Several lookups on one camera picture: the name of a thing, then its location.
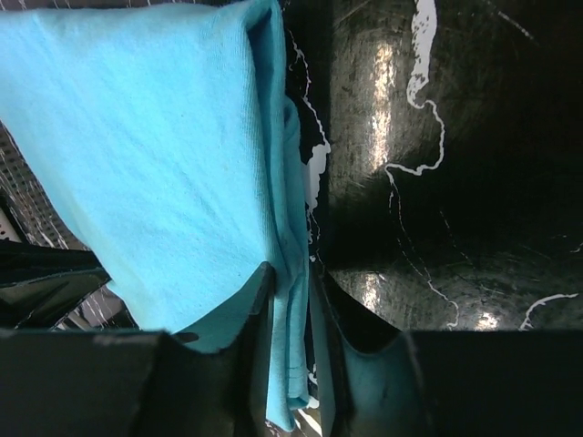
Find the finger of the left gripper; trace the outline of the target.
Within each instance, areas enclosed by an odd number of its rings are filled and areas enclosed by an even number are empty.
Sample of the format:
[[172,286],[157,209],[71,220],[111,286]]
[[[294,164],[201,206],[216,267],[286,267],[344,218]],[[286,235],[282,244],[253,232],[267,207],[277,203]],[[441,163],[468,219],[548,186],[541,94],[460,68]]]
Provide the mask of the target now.
[[1,242],[1,326],[50,329],[109,281],[90,251]]

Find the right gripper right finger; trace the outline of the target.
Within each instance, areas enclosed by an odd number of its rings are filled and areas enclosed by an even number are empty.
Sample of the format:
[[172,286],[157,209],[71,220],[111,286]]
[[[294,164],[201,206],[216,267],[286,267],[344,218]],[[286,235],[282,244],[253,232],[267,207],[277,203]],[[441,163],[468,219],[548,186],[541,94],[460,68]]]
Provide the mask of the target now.
[[579,436],[576,330],[398,330],[310,275],[326,436]]

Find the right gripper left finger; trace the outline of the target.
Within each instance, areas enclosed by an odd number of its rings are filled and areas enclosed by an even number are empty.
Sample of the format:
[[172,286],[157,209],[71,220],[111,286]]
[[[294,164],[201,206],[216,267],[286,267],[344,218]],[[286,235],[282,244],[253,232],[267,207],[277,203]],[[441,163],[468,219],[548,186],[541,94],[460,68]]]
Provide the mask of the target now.
[[1,332],[4,436],[259,436],[274,272],[261,264],[235,341],[201,353],[164,332]]

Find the cyan t shirt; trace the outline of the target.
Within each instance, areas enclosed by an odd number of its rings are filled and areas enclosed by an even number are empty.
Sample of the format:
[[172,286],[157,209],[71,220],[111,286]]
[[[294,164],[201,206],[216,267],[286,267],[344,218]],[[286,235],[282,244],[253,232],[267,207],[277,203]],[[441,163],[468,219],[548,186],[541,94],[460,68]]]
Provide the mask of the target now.
[[308,230],[275,1],[1,14],[1,120],[142,330],[276,272],[266,415],[309,401]]

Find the white laundry basket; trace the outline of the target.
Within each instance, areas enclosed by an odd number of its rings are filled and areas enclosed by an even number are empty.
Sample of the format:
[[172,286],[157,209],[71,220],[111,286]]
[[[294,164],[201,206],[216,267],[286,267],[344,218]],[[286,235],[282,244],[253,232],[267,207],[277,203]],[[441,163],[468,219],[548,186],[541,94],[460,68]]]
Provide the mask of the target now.
[[57,215],[4,126],[1,126],[1,196],[27,242],[56,249],[87,250]]

